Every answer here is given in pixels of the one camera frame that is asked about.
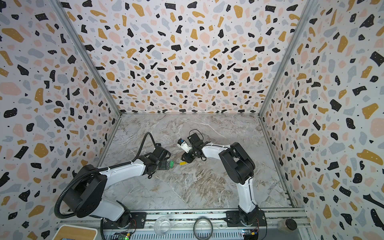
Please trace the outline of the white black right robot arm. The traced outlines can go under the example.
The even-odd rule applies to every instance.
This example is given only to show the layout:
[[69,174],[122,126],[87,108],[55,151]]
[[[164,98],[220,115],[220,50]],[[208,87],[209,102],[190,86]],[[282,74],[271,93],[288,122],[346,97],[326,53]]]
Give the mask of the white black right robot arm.
[[237,211],[227,211],[225,221],[229,227],[266,226],[266,217],[256,203],[253,190],[255,164],[244,148],[237,142],[224,146],[204,142],[194,133],[188,141],[178,140],[178,147],[184,153],[182,161],[192,163],[196,158],[206,161],[208,158],[220,160],[230,177],[236,184],[239,196]]

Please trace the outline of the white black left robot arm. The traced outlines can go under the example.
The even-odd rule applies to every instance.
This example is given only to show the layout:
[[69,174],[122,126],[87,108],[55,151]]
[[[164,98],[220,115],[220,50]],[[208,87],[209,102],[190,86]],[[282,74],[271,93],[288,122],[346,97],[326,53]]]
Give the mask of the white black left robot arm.
[[119,201],[104,198],[105,189],[134,177],[151,178],[170,157],[171,153],[158,145],[153,152],[133,161],[104,168],[82,167],[57,199],[55,216],[59,219],[91,216],[103,218],[117,228],[128,227],[132,223],[131,211]]

